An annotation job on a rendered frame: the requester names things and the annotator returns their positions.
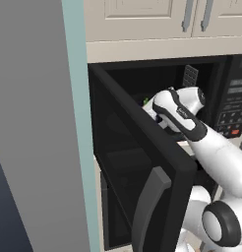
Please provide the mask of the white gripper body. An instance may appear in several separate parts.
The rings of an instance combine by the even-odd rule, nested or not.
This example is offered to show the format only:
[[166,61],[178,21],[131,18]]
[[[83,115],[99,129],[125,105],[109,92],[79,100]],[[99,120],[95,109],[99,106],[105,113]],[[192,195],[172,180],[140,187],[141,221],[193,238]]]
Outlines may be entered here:
[[152,109],[154,97],[152,97],[146,104],[143,105],[143,110],[155,121],[158,121],[157,113]]

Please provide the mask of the black microwave door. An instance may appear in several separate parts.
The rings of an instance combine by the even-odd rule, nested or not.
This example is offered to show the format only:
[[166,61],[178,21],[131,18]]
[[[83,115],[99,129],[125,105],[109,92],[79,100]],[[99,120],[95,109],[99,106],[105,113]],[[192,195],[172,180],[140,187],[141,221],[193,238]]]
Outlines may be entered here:
[[139,197],[160,166],[171,186],[152,214],[143,252],[175,252],[197,165],[103,66],[90,64],[88,70],[93,152],[131,235]]

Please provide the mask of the black microwave oven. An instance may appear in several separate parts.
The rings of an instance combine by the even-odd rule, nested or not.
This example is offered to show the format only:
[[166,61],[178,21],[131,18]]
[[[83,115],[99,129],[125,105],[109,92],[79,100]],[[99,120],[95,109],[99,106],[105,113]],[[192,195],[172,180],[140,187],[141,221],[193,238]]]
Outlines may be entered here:
[[[232,144],[242,135],[242,55],[91,64],[103,66],[141,108],[146,97],[169,87],[198,87],[206,98],[198,118]],[[162,129],[182,148],[181,133]]]

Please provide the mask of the beige cupboard door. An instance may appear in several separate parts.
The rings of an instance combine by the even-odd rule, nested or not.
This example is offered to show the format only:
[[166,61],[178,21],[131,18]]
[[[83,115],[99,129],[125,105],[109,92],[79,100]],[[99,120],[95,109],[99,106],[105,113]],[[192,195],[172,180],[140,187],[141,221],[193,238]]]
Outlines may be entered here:
[[213,0],[210,22],[201,30],[207,0],[198,0],[192,37],[219,37],[242,35],[242,0]]
[[87,42],[182,38],[187,0],[85,0]]

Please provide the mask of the black appliance front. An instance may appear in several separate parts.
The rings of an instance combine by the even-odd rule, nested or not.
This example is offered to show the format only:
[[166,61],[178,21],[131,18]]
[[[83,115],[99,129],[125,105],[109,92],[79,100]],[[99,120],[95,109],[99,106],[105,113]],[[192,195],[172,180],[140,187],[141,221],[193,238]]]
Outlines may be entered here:
[[103,174],[100,174],[100,187],[104,250],[130,245],[131,232],[129,225],[119,208],[114,192],[107,185]]

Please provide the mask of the grey tall unit with teal edge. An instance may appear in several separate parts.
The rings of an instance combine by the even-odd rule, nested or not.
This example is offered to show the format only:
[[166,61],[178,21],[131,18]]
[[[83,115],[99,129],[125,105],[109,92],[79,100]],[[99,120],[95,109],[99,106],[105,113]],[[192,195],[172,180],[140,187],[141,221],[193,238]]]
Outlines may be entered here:
[[83,0],[0,0],[0,252],[100,252]]

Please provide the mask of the beige cupboard frame board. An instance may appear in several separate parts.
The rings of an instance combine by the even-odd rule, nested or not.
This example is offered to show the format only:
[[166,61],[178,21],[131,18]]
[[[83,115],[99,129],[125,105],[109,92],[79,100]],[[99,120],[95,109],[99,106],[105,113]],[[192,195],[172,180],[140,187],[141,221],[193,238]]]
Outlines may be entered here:
[[242,54],[242,36],[87,43],[89,63]]

